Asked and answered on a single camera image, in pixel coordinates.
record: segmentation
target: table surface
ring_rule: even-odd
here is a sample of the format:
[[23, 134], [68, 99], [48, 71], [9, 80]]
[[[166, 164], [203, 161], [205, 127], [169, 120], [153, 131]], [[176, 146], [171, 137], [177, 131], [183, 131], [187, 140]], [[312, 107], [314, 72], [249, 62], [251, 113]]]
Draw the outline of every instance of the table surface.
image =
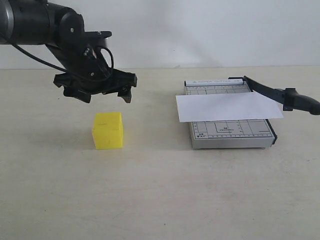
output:
[[[54, 70], [0, 71], [0, 239], [320, 239], [319, 116], [272, 119], [271, 148], [193, 150], [175, 97], [246, 75], [319, 100], [320, 67], [127, 71], [130, 104], [63, 97]], [[122, 149], [94, 149], [101, 112], [122, 113]]]

